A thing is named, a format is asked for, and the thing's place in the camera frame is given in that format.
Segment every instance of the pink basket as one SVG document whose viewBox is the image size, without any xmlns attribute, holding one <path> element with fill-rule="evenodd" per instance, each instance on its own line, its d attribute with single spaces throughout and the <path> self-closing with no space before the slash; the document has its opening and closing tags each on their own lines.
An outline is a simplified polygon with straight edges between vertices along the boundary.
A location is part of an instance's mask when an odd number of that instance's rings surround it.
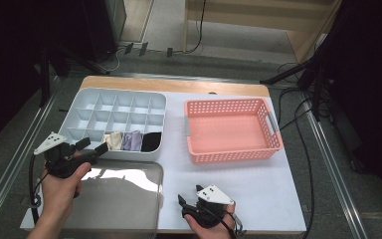
<svg viewBox="0 0 382 239">
<path fill-rule="evenodd" d="M 263 98 L 187 101 L 185 116 L 195 163 L 269 158 L 284 147 Z"/>
</svg>

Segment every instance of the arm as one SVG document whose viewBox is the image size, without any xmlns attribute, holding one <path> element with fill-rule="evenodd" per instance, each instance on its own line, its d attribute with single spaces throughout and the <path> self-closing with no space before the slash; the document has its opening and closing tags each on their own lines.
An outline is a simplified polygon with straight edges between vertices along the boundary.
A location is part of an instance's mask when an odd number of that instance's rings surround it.
<svg viewBox="0 0 382 239">
<path fill-rule="evenodd" d="M 230 212 L 231 214 L 234 213 L 235 204 L 227 205 L 226 211 Z M 198 235 L 198 237 L 200 237 L 200 239 L 230 239 L 231 238 L 228 230 L 221 223 L 219 223 L 215 227 L 207 229 L 207 228 L 201 227 L 191 215 L 187 214 L 184 216 L 184 218 L 188 222 L 188 225 L 190 226 L 190 228 Z M 235 228 L 235 221 L 229 214 L 225 215 L 225 217 L 223 218 L 223 221 L 229 226 L 229 228 L 231 229 Z"/>
<path fill-rule="evenodd" d="M 69 178 L 48 175 L 42 182 L 44 205 L 42 215 L 28 239 L 56 239 L 73 210 L 75 192 L 82 189 L 81 180 L 91 165 L 83 163 Z"/>
</svg>

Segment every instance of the white storage box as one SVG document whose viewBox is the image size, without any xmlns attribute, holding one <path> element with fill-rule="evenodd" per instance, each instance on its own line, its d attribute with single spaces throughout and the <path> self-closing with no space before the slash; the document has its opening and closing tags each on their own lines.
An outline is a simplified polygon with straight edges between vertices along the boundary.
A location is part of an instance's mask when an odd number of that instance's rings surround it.
<svg viewBox="0 0 382 239">
<path fill-rule="evenodd" d="M 155 161 L 160 155 L 166 114 L 166 97 L 152 92 L 87 88 L 74 98 L 59 134 L 70 144 L 89 137 L 94 149 L 104 142 L 104 135 L 120 133 L 122 141 L 129 132 L 139 132 L 141 139 L 160 132 L 160 143 L 152 151 L 110 149 L 102 158 Z"/>
</svg>

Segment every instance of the plastic lid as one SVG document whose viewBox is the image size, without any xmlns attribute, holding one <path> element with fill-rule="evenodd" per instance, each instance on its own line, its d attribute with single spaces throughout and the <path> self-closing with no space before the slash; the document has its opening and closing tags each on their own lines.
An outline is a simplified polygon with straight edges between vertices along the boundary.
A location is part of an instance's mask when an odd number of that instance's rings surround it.
<svg viewBox="0 0 382 239">
<path fill-rule="evenodd" d="M 64 229 L 87 230 L 89 236 L 91 232 L 129 232 L 133 238 L 155 235 L 162 178 L 163 169 L 156 162 L 100 159 L 83 178 L 83 190 Z"/>
</svg>

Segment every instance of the white table surface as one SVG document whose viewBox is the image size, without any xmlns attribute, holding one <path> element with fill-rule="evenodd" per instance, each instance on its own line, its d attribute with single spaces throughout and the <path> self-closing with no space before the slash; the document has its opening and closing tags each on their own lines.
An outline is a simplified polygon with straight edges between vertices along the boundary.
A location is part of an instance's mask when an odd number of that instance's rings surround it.
<svg viewBox="0 0 382 239">
<path fill-rule="evenodd" d="M 165 127 L 158 162 L 163 167 L 163 202 L 158 231 L 191 232 L 181 215 L 180 194 L 188 204 L 197 201 L 196 184 L 215 184 L 237 203 L 236 214 L 248 233 L 305 231 L 287 155 L 284 149 L 269 159 L 194 164 L 188 152 L 184 103 L 198 99 L 248 98 L 231 95 L 163 93 L 167 98 Z M 273 111 L 272 101 L 265 98 Z M 33 227 L 28 210 L 20 226 Z"/>
</svg>

